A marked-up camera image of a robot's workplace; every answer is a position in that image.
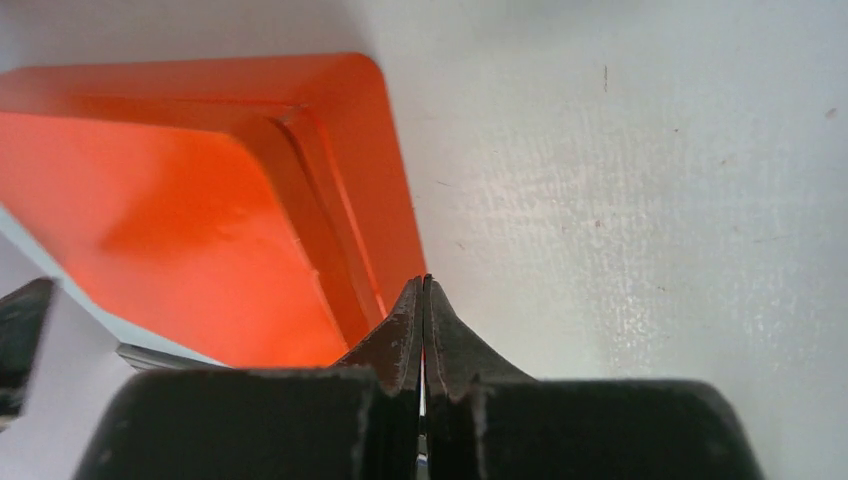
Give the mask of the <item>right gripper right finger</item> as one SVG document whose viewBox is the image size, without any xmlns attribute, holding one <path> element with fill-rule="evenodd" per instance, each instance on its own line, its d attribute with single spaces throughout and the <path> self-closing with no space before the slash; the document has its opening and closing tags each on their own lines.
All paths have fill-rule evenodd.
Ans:
<svg viewBox="0 0 848 480">
<path fill-rule="evenodd" d="M 760 479 L 730 403 L 686 379 L 540 380 L 506 360 L 423 281 L 434 479 Z"/>
</svg>

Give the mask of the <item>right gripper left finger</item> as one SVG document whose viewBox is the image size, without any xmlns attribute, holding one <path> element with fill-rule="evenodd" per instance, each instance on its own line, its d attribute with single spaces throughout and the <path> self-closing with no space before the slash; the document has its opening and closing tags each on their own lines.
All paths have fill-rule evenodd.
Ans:
<svg viewBox="0 0 848 480">
<path fill-rule="evenodd" d="M 149 370 L 115 395 L 79 479 L 411 479 L 423 282 L 334 364 Z"/>
</svg>

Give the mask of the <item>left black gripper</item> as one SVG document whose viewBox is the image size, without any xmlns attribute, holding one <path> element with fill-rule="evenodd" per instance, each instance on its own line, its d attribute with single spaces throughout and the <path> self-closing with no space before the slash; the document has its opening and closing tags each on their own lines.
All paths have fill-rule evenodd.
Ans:
<svg viewBox="0 0 848 480">
<path fill-rule="evenodd" d="M 55 281 L 37 278 L 1 298 L 1 430 L 24 409 Z"/>
</svg>

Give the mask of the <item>orange box lid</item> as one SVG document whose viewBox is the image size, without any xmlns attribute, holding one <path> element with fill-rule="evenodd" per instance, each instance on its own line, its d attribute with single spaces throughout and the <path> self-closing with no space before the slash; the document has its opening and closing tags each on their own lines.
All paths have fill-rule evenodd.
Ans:
<svg viewBox="0 0 848 480">
<path fill-rule="evenodd" d="M 232 366 L 331 364 L 426 269 L 360 53 L 4 73 L 1 202 L 99 306 Z"/>
</svg>

